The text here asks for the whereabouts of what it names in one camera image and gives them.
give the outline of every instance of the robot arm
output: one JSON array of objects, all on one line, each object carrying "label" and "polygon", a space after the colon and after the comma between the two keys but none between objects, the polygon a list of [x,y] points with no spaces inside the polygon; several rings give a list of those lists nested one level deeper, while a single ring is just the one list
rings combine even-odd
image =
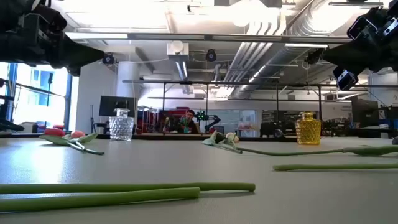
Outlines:
[{"label": "robot arm", "polygon": [[347,30],[352,39],[332,49],[317,50],[307,58],[315,63],[320,57],[337,65],[333,71],[340,90],[349,90],[358,82],[358,75],[366,68],[378,72],[385,67],[398,71],[398,0],[389,9],[374,7],[359,16]]},{"label": "robot arm", "polygon": [[45,2],[0,1],[0,62],[50,64],[79,76],[82,66],[102,59],[104,52],[67,37],[63,32],[66,20]]},{"label": "robot arm", "polygon": [[209,117],[209,119],[212,119],[213,122],[211,122],[210,124],[207,124],[207,125],[205,126],[205,131],[206,131],[206,133],[208,133],[208,132],[210,131],[210,128],[211,128],[212,126],[218,124],[218,123],[221,121],[221,119],[220,119],[217,115],[209,115],[208,117]]}]

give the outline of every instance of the man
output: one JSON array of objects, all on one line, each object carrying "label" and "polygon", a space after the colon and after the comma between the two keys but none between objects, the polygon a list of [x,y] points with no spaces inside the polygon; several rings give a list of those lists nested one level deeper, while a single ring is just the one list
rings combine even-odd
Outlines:
[{"label": "man", "polygon": [[195,122],[193,122],[192,120],[194,115],[195,112],[193,110],[188,110],[185,116],[182,117],[181,122],[182,122],[183,133],[191,133],[191,134],[199,133]]}]

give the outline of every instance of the clear glass vase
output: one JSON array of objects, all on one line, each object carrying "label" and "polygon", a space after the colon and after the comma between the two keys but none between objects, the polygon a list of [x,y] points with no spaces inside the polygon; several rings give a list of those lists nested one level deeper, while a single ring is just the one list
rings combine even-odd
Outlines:
[{"label": "clear glass vase", "polygon": [[116,116],[109,117],[111,140],[130,141],[134,128],[134,118],[127,116],[130,112],[129,109],[116,108],[115,111]]},{"label": "clear glass vase", "polygon": [[314,112],[301,112],[302,119],[296,121],[297,142],[299,144],[319,145],[321,121],[314,119]]}]

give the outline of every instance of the computer screen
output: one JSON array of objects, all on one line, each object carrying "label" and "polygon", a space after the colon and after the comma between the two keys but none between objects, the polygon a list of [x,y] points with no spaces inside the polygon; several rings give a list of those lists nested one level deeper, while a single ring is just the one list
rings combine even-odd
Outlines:
[{"label": "computer screen", "polygon": [[377,101],[351,99],[353,122],[361,128],[379,125],[379,104]]},{"label": "computer screen", "polygon": [[100,116],[116,116],[115,108],[130,109],[129,117],[134,117],[135,98],[121,96],[101,96],[99,104]]}]

